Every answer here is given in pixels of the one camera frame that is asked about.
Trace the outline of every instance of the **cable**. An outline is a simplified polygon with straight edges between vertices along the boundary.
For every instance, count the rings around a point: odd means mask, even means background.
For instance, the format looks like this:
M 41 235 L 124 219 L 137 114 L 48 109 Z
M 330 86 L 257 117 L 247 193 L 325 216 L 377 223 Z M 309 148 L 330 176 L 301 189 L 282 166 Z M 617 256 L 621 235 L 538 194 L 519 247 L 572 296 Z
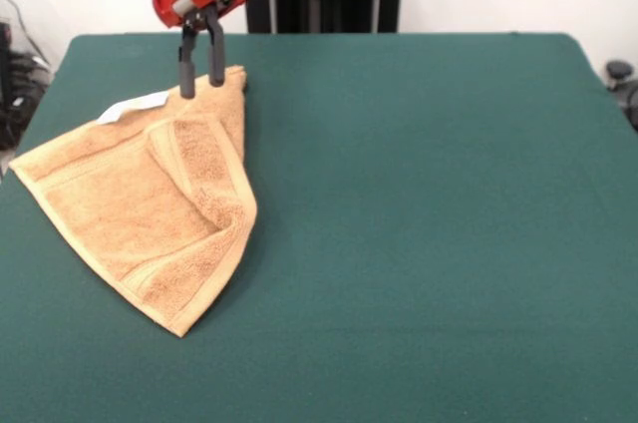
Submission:
M 40 46 L 38 46 L 35 41 L 31 38 L 31 36 L 29 35 L 29 31 L 27 31 L 27 26 L 24 23 L 24 19 L 22 18 L 22 12 L 20 11 L 20 7 L 18 7 L 18 4 L 16 4 L 16 1 L 14 0 L 6 0 L 11 7 L 13 7 L 13 9 L 16 11 L 16 14 L 18 16 L 18 23 L 20 24 L 20 27 L 22 28 L 22 32 L 24 32 L 25 37 L 27 38 L 27 41 L 29 41 L 29 44 L 31 44 L 31 47 L 33 47 L 33 49 L 38 53 L 38 55 L 40 56 L 40 58 L 47 64 L 49 64 L 49 61 L 47 60 L 47 58 L 44 56 L 44 53 L 42 52 L 42 49 L 40 49 Z
M 46 64 L 32 53 L 9 51 L 7 78 L 10 96 L 0 102 L 0 151 L 18 146 L 49 87 Z

